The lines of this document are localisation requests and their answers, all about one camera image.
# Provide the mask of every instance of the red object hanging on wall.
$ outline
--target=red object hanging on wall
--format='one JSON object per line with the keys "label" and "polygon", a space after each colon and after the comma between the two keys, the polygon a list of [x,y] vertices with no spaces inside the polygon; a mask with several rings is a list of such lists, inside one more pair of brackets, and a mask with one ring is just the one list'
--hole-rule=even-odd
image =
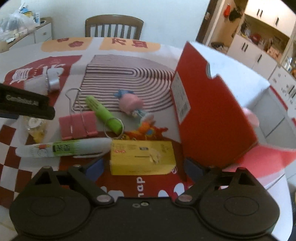
{"label": "red object hanging on wall", "polygon": [[224,10],[224,13],[223,13],[223,15],[224,15],[224,17],[229,17],[229,14],[230,14],[230,5],[229,4],[227,4],[227,7],[226,7],[226,9]]}

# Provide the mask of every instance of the barcode sticker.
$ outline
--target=barcode sticker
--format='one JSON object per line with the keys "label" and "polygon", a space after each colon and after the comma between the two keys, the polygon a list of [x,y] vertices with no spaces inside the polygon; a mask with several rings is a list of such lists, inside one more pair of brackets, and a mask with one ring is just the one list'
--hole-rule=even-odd
{"label": "barcode sticker", "polygon": [[171,88],[176,104],[178,120],[181,124],[191,108],[178,72],[175,74]]}

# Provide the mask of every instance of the green highlighter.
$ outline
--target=green highlighter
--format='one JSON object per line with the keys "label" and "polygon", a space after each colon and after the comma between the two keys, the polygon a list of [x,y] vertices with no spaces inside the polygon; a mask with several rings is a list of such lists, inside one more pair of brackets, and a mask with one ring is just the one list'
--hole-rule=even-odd
{"label": "green highlighter", "polygon": [[[104,123],[110,118],[114,118],[110,111],[108,111],[99,101],[92,95],[88,95],[85,99],[87,106],[94,111],[96,117],[101,119]],[[107,126],[117,135],[122,132],[122,125],[119,120],[112,119],[107,121]]]}

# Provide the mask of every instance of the curved stripe pattern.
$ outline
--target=curved stripe pattern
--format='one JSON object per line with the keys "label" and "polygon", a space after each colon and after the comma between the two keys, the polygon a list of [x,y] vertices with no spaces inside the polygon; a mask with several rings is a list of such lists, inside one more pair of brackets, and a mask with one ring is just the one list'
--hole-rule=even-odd
{"label": "curved stripe pattern", "polygon": [[[173,104],[169,91],[173,74],[167,66],[144,58],[95,55],[80,86],[80,103],[87,110],[85,97],[93,95],[109,111],[120,111],[113,94],[123,89],[134,91],[146,111],[163,110]],[[74,110],[79,110],[77,99]]]}

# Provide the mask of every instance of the highlighter pen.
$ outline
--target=highlighter pen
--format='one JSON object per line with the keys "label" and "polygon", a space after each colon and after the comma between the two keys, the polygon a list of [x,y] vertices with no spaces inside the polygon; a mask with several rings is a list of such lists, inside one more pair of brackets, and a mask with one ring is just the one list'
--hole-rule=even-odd
{"label": "highlighter pen", "polygon": [[112,139],[89,138],[70,141],[58,141],[47,144],[24,145],[15,149],[19,157],[57,157],[74,156],[74,158],[96,157],[110,151]]}
{"label": "highlighter pen", "polygon": [[101,119],[104,123],[107,121],[107,126],[117,135],[122,132],[122,124],[117,119],[108,120],[114,118],[110,111],[103,106],[95,97],[88,95],[85,98],[87,106],[94,111],[96,117]]}

